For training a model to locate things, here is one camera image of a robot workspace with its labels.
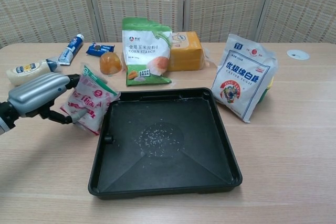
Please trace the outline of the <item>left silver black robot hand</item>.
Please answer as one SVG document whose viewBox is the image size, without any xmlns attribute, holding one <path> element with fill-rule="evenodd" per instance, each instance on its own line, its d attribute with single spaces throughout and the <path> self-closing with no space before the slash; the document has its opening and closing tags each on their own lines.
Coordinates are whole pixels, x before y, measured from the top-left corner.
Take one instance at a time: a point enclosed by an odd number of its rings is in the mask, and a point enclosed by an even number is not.
<svg viewBox="0 0 336 224">
<path fill-rule="evenodd" d="M 33 118 L 37 115 L 42 119 L 61 124 L 79 121 L 87 113 L 87 109 L 80 109 L 68 116 L 50 109 L 56 98 L 77 86 L 79 79 L 79 74 L 64 75 L 53 72 L 15 87 L 9 91 L 7 101 L 1 103 L 1 119 L 10 129 L 15 126 L 14 122 L 20 117 Z"/>
</svg>

